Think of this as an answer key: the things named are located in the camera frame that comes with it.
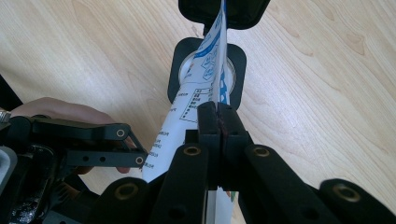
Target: wooden table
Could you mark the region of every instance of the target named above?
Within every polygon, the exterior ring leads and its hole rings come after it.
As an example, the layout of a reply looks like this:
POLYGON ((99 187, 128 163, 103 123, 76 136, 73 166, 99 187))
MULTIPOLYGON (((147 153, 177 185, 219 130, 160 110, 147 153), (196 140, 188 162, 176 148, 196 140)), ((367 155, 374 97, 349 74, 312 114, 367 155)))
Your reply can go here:
MULTIPOLYGON (((350 180, 394 213, 395 23, 395 1, 273 0, 254 28, 228 32, 247 55, 238 113, 254 141, 306 183, 350 180)), ((176 0, 1 1, 0 74, 24 102, 90 105, 150 149, 175 45, 202 31, 176 0)), ((84 180, 100 193, 120 176, 95 168, 84 180)))

